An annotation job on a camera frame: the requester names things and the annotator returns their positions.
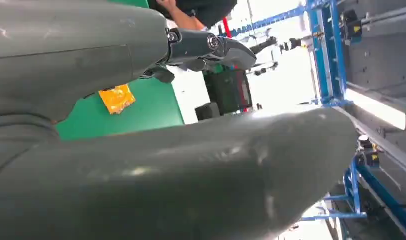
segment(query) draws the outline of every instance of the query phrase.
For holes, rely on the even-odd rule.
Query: red pole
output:
[[[229,30],[228,21],[226,20],[226,17],[224,17],[224,18],[222,19],[222,22],[223,22],[223,27],[225,27],[226,36],[231,39],[231,38],[232,38],[231,30]],[[241,83],[241,81],[238,83],[238,89],[239,89],[239,94],[240,94],[240,97],[241,97],[241,102],[242,102],[242,103],[245,103],[244,90],[242,89],[242,83]],[[244,111],[245,113],[248,112],[247,108],[244,108],[243,111]]]
[[[229,30],[228,20],[226,20],[226,17],[224,17],[222,19],[222,22],[223,22],[223,26],[225,27],[226,36],[231,39],[232,35],[231,35],[231,31]]]

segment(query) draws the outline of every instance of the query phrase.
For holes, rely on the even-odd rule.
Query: person's arm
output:
[[[175,0],[157,0],[170,14],[179,28],[190,30],[202,30],[204,26],[196,17],[188,16],[176,6]]]

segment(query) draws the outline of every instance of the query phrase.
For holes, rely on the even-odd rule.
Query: bolt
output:
[[[210,36],[207,38],[207,45],[209,46],[209,48],[210,48],[211,50],[216,50],[217,47],[218,47],[217,38],[216,38],[215,36],[213,36],[213,35],[210,35]]]
[[[178,35],[176,35],[174,32],[170,32],[167,35],[167,39],[169,40],[169,42],[178,41]]]

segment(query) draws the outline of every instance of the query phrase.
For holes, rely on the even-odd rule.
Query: person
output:
[[[199,31],[226,17],[237,0],[148,0],[148,4],[179,28]]]

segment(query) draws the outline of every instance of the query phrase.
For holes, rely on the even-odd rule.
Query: blue metal frame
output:
[[[318,19],[317,9],[321,8],[322,20]],[[304,12],[308,13],[310,20],[310,28],[312,33],[319,31],[319,24],[322,24],[324,31],[325,46],[322,47],[317,38],[313,38],[313,47],[315,49],[315,64],[318,72],[319,90],[320,90],[320,103],[324,107],[335,107],[348,104],[348,101],[344,100],[347,76],[344,65],[344,56],[342,50],[340,29],[339,29],[339,13],[337,9],[337,0],[307,0],[306,7],[299,6],[291,11],[282,13],[272,18],[265,19],[261,22],[255,23],[250,28],[239,29],[235,31],[235,34],[248,32],[249,30],[261,28],[278,21],[289,19],[299,16]],[[323,54],[328,55],[328,66],[330,79],[326,76],[326,63],[324,62]],[[328,84],[332,87],[332,93],[328,91]],[[358,165],[357,160],[354,158],[350,167],[344,174],[344,195],[328,196],[324,201],[346,201],[352,213],[339,213],[332,209],[325,209],[325,213],[328,214],[309,216],[301,218],[301,221],[314,221],[325,220],[329,218],[365,218],[366,213],[361,212],[360,198],[358,191],[358,175],[365,180],[370,186],[371,190],[378,196],[378,198],[386,205],[392,215],[398,220],[402,229],[406,231],[406,211],[399,206],[399,203],[390,195],[390,193],[381,185],[381,183],[371,174],[368,167],[365,165]]]
[[[329,214],[302,217],[300,221],[315,221],[324,220],[328,218],[339,219],[360,219],[365,218],[366,213],[360,210],[359,188],[358,188],[358,174],[356,170],[357,159],[353,158],[350,167],[346,170],[343,182],[345,195],[335,195],[323,198],[324,201],[346,201],[352,209],[351,213],[341,213],[328,209]]]
[[[246,26],[242,26],[237,29],[233,29],[233,30],[231,30],[231,35],[232,35],[232,37],[236,37],[239,34],[247,33],[252,30],[260,29],[260,28],[275,24],[275,23],[283,21],[283,20],[301,16],[304,14],[304,12],[309,12],[318,7],[323,7],[325,4],[328,4],[329,1],[330,0],[311,0],[310,4],[307,4],[306,6],[298,6],[292,10],[283,12],[281,14],[278,14],[278,15],[275,15],[272,17],[268,17],[266,19],[257,21],[253,24],[248,24]],[[226,37],[226,34],[222,33],[219,36]]]
[[[369,187],[375,192],[375,194],[387,206],[390,212],[397,218],[401,226],[406,230],[406,211],[399,206],[399,203],[391,196],[385,187],[382,186],[376,177],[372,175],[366,166],[358,165],[356,166],[356,169]]]

